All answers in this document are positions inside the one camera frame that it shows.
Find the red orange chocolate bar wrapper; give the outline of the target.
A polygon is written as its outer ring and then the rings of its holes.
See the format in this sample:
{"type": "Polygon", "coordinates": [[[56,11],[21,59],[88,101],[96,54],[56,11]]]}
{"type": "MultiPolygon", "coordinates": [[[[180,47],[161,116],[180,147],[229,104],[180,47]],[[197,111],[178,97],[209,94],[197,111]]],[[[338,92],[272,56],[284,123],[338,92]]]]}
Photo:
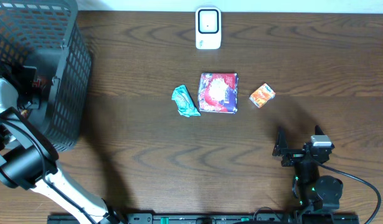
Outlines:
{"type": "Polygon", "coordinates": [[[33,82],[32,82],[32,87],[33,88],[38,88],[41,91],[44,90],[44,88],[50,83],[46,77],[37,77],[33,82]]]}

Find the small orange box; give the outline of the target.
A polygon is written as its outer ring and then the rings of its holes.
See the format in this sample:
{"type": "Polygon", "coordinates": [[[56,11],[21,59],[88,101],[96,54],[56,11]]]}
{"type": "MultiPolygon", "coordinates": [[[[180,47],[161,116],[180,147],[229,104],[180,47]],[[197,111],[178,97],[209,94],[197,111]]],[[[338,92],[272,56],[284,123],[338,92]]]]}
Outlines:
{"type": "Polygon", "coordinates": [[[249,99],[257,108],[261,108],[268,101],[274,99],[275,95],[274,90],[267,83],[264,83],[250,95],[249,99]]]}

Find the purple red noodle packet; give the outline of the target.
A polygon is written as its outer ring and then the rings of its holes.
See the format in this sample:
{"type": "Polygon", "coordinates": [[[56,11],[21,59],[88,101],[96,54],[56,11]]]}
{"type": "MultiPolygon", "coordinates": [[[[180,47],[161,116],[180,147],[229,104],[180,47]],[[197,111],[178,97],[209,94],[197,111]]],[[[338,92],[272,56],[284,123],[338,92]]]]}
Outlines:
{"type": "Polygon", "coordinates": [[[238,80],[237,73],[202,73],[197,96],[199,110],[235,114],[238,80]]]}

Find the teal snack wrapper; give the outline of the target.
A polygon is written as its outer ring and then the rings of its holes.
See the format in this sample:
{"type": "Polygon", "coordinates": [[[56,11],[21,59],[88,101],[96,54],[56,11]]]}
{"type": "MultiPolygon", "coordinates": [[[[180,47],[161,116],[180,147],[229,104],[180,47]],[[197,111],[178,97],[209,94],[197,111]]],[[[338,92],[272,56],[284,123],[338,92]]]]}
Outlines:
{"type": "Polygon", "coordinates": [[[196,108],[190,94],[185,85],[176,87],[173,91],[172,98],[177,105],[177,111],[181,116],[191,117],[200,116],[200,112],[196,108]]]}

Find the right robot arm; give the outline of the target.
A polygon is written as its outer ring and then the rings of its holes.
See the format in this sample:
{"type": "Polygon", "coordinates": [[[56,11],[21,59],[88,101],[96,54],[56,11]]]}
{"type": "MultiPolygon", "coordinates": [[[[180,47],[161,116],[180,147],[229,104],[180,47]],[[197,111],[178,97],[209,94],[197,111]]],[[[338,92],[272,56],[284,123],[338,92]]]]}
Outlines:
{"type": "Polygon", "coordinates": [[[301,202],[303,210],[300,215],[333,213],[339,208],[339,199],[343,193],[342,181],[319,173],[319,166],[329,160],[333,149],[334,144],[319,126],[315,126],[310,140],[299,149],[289,148],[284,130],[278,129],[272,155],[281,157],[283,167],[295,170],[293,194],[301,202]]]}

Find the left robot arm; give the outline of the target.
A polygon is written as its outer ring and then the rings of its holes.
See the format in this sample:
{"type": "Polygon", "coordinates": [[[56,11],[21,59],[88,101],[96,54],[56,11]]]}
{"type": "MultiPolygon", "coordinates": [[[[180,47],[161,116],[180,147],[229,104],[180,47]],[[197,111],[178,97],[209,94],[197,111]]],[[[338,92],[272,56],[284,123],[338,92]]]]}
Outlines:
{"type": "Polygon", "coordinates": [[[0,62],[0,126],[19,142],[1,154],[5,144],[0,134],[0,181],[50,198],[79,223],[126,223],[104,199],[85,190],[63,170],[50,141],[17,110],[20,89],[11,71],[0,62]]]}

